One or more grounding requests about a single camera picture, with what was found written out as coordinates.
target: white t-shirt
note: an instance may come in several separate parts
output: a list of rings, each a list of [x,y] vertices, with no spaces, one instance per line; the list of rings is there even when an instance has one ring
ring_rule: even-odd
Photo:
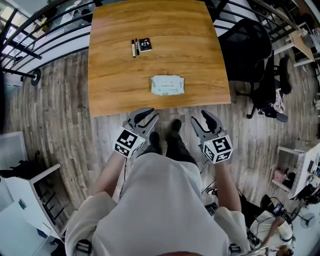
[[[265,210],[252,223],[252,225],[250,226],[250,231],[257,238],[263,241],[267,237],[271,225],[275,221],[275,219],[276,217],[274,217],[270,212]],[[281,240],[280,236],[282,236],[284,240],[289,240],[293,236],[292,228],[286,221],[276,229],[275,234],[268,241],[267,246],[269,248],[269,255],[276,255],[278,247],[280,246],[291,245],[291,240],[285,242]]]
[[[213,219],[200,199],[201,184],[193,163],[155,153],[138,157],[118,204],[101,192],[87,198],[70,220],[67,256],[81,239],[92,239],[96,256],[228,256],[230,241],[249,251],[243,214],[220,207]]]

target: white marker cube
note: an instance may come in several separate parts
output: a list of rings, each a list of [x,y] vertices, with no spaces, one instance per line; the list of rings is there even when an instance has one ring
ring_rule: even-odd
[[[225,135],[205,141],[202,152],[215,164],[228,160],[233,150],[229,135]]]
[[[126,158],[130,158],[133,154],[139,151],[146,141],[144,138],[122,126],[116,137],[117,139],[113,144],[113,149]]]

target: black shoe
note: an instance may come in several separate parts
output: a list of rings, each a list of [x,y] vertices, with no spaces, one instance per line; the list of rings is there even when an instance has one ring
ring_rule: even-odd
[[[171,130],[176,131],[178,133],[181,129],[181,125],[181,121],[179,119],[175,119],[171,124]]]
[[[153,132],[150,133],[149,142],[150,142],[150,145],[154,147],[156,152],[158,154],[162,155],[162,148],[161,148],[161,145],[160,145],[160,137],[159,137],[159,134],[156,131],[153,131]]]

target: pen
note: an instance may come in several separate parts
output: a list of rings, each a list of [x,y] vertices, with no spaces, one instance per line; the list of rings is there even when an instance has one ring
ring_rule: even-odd
[[[139,48],[138,48],[138,42],[137,39],[135,39],[135,44],[136,44],[136,55],[139,55]]]
[[[132,39],[131,40],[131,44],[132,44],[132,57],[136,57],[136,48],[135,48],[135,41]]]

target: railing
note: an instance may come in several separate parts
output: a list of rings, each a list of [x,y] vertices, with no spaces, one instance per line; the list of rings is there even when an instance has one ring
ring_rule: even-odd
[[[215,21],[221,21],[233,26],[237,23],[237,21],[236,19],[228,18],[231,16],[239,17],[241,19],[254,20],[246,15],[239,13],[239,11],[235,12],[229,10],[230,8],[227,9],[227,5],[229,7],[237,7],[238,10],[240,8],[244,12],[250,12],[254,14],[254,16],[256,17],[256,21],[260,22],[268,32],[272,43],[286,37],[295,30],[299,30],[290,13],[286,10],[285,6],[283,6],[283,13],[277,9],[274,9],[272,6],[266,4],[261,0],[247,0],[249,6],[241,5],[232,0],[204,0],[204,2],[214,23]],[[230,27],[219,25],[217,23],[218,22],[214,24],[214,27],[217,29],[230,29]]]
[[[241,5],[235,1],[236,0],[204,0],[216,29],[228,30],[229,26],[236,24],[239,19],[252,19],[241,14],[241,12],[232,11],[231,8],[228,9],[228,6],[233,6],[238,8],[238,10],[241,9],[252,13],[254,18],[262,23],[268,31],[272,42],[276,42],[291,32],[299,29],[290,16],[279,12],[277,9],[274,9],[272,6],[261,0],[247,0],[249,4],[248,6]],[[0,65],[6,72],[10,71],[10,73],[19,75],[21,72],[29,72],[34,68],[44,65],[46,62],[43,61],[43,57],[53,49],[82,37],[87,36],[88,38],[88,35],[90,34],[93,8],[101,6],[102,3],[99,0],[88,0],[80,5],[70,6],[66,10],[61,11],[61,9],[63,9],[63,5],[67,5],[70,2],[71,0],[55,0],[37,11],[20,26],[12,24],[12,20],[17,13],[16,9],[13,10],[10,18],[6,20],[5,27],[0,34],[0,43],[3,45]],[[44,15],[48,17],[48,13],[54,14],[51,16],[49,15],[50,17],[41,23],[40,18]],[[55,24],[59,18],[63,21],[66,15],[70,16],[65,19],[65,22],[60,22],[58,25]],[[229,24],[229,26],[218,24],[219,21],[223,24]],[[38,25],[30,30],[30,26],[36,23]],[[16,31],[11,36],[7,36],[10,26],[14,27]],[[23,38],[17,40],[18,35],[20,37],[23,35]],[[88,45],[82,48],[77,48],[74,51],[70,50],[66,54],[88,48]],[[12,47],[12,49],[4,51],[7,47]],[[56,54],[56,56],[61,58],[63,55]]]

